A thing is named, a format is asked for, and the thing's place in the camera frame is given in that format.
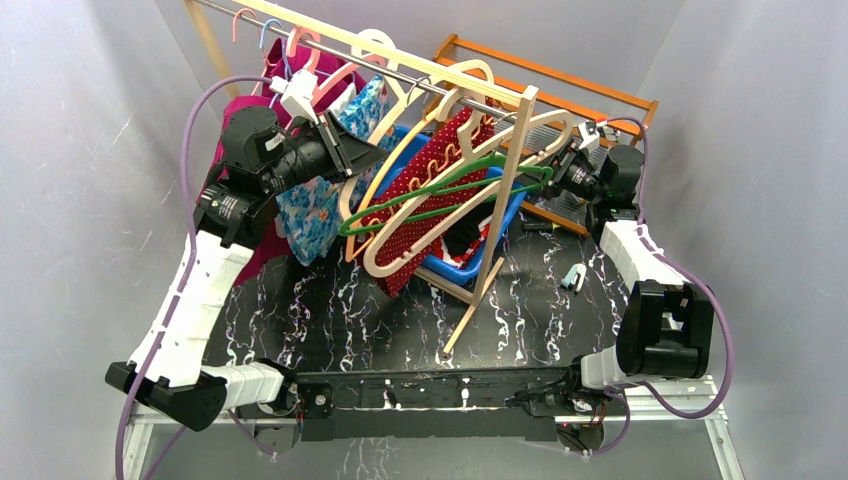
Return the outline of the cream wooden hanger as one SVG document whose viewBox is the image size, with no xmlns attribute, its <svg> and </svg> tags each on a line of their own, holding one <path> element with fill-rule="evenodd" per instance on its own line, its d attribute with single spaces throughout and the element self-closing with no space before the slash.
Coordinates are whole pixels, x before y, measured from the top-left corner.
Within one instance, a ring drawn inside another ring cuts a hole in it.
<svg viewBox="0 0 848 480">
<path fill-rule="evenodd" d="M 377 29 L 365 29 L 358 33 L 358 35 L 367 40 L 375 41 L 380 44 L 387 45 L 390 48 L 395 48 L 394 42 L 391 38 L 385 34 L 384 32 Z M 449 69 L 456 70 L 460 73 L 465 73 L 467 75 L 471 75 L 473 71 L 479 70 L 483 74 L 483 80 L 489 83 L 494 84 L 494 73 L 491 67 L 480 59 L 466 60 L 462 62 L 455 63 L 448 67 Z M 415 80 L 415 82 L 419 82 L 417 85 L 422 86 L 424 83 L 430 83 L 433 86 L 436 86 L 439 82 L 445 81 L 446 77 L 442 74 L 434 74 L 432 76 L 425 75 L 422 77 L 423 79 Z M 457 103 L 459 97 L 456 98 L 443 97 L 441 103 L 439 103 L 433 110 L 427 113 L 422 120 L 420 120 L 415 126 L 413 126 L 410 131 L 404 136 L 399 143 L 395 144 L 392 148 L 385 148 L 383 145 L 383 139 L 387 135 L 387 132 L 390 128 L 395 126 L 395 122 L 401 116 L 401 114 L 408 108 L 412 101 L 421 96 L 424 91 L 418 89 L 416 86 L 410 87 L 410 90 L 404 92 L 404 90 L 400 87 L 398 80 L 393 78 L 387 78 L 384 80 L 384 83 L 388 85 L 388 87 L 395 93 L 398 97 L 397 103 L 391 108 L 388 109 L 387 106 L 384 105 L 385 102 L 378 102 L 377 113 L 378 120 L 368 120 L 367 126 L 369 127 L 368 133 L 370 135 L 367 137 L 367 141 L 371 144 L 381 146 L 385 150 L 389 151 L 388 158 L 383 162 L 382 166 L 379 170 L 375 170 L 375 167 L 370 168 L 366 171 L 366 173 L 360 174 L 346 181 L 343 187 L 340 189 L 339 199 L 338 199 L 338 210 L 342 220 L 348 220 L 353 215 L 350 211 L 351 206 L 351 198 L 356 191 L 358 185 L 365 185 L 364 180 L 362 178 L 366 178 L 370 180 L 368 184 L 367 190 L 364 191 L 364 194 L 359 198 L 359 203 L 357 203 L 358 210 L 356 212 L 363 211 L 372 198 L 375 196 L 375 192 L 379 183 L 383 180 L 383 178 L 389 172 L 390 167 L 394 164 L 397 158 L 400 155 L 400 152 L 411 142 L 414 135 L 420 133 L 424 127 L 433 122 L 444 122 L 446 121 L 448 114 L 450 113 L 453 105 Z"/>
<path fill-rule="evenodd" d="M 449 149 L 447 154 L 452 155 L 458 152 L 460 158 L 448 166 L 444 172 L 426 185 L 390 201 L 369 207 L 343 224 L 341 231 L 344 233 L 352 235 L 373 233 L 375 235 L 366 246 L 362 257 L 363 266 L 370 275 L 375 278 L 385 278 L 395 274 L 478 205 L 500 200 L 507 202 L 513 194 L 542 187 L 552 178 L 553 170 L 547 166 L 543 167 L 541 162 L 565 145 L 574 126 L 574 117 L 570 111 L 553 110 L 528 117 L 524 123 L 516 119 L 512 127 L 496 133 L 475 147 L 472 134 L 482 119 L 483 114 L 476 111 L 458 126 L 459 146 Z M 511 151 L 522 152 L 524 142 L 518 138 L 519 133 L 555 121 L 563 124 L 559 136 L 547 147 L 529 157 L 520 159 L 518 156 L 504 156 L 496 152 L 504 141 L 509 143 Z M 466 202 L 419 214 L 415 212 L 430 198 L 468 189 L 472 189 L 474 195 Z M 380 249 L 398 228 L 432 218 L 436 218 L 438 222 L 419 235 L 410 246 L 403 248 L 400 253 L 384 264 L 377 260 Z"/>
</svg>

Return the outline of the black garment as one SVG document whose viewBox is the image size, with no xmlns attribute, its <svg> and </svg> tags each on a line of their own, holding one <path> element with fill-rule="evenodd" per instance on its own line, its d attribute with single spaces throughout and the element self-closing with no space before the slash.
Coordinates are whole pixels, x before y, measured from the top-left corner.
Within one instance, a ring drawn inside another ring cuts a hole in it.
<svg viewBox="0 0 848 480">
<path fill-rule="evenodd" d="M 470 219 L 453 225 L 443 237 L 444 249 L 453 263 L 466 263 L 487 238 L 492 217 Z"/>
</svg>

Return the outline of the white red poppy garment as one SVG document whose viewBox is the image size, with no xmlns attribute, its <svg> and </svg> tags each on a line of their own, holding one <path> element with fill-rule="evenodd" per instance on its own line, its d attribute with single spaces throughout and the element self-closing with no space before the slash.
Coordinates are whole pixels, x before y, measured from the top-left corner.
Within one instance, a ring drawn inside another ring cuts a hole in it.
<svg viewBox="0 0 848 480">
<path fill-rule="evenodd" d="M 442 237 L 442 260 L 449 265 L 464 269 L 476 255 L 488 236 L 489 225 L 451 227 Z"/>
</svg>

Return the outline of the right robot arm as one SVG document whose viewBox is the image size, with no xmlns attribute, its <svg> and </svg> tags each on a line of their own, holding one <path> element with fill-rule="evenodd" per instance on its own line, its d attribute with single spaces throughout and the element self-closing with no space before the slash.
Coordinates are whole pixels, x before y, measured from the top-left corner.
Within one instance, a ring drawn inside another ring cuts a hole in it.
<svg viewBox="0 0 848 480">
<path fill-rule="evenodd" d="M 637 188 L 644 154 L 628 145 L 609 149 L 599 167 L 574 147 L 551 162 L 546 192 L 586 200 L 586 228 L 630 292 L 616 343 L 577 358 L 575 379 L 563 387 L 565 405 L 590 413 L 606 387 L 649 377 L 699 378 L 707 369 L 714 309 L 703 289 L 661 260 L 640 222 Z"/>
</svg>

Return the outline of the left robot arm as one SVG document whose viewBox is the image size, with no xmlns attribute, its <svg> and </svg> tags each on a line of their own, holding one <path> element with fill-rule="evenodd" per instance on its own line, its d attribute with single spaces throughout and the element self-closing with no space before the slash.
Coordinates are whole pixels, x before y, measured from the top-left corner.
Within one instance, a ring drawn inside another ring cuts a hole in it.
<svg viewBox="0 0 848 480">
<path fill-rule="evenodd" d="M 297 407 L 291 369 L 268 359 L 206 366 L 207 343 L 237 277 L 278 215 L 278 196 L 315 177 L 350 179 L 387 157 L 333 114 L 298 117 L 284 128 L 265 106 L 234 113 L 220 142 L 224 174 L 189 203 L 186 249 L 169 296 L 136 351 L 105 376 L 130 400 L 197 432 L 238 407 L 262 404 L 275 416 Z"/>
</svg>

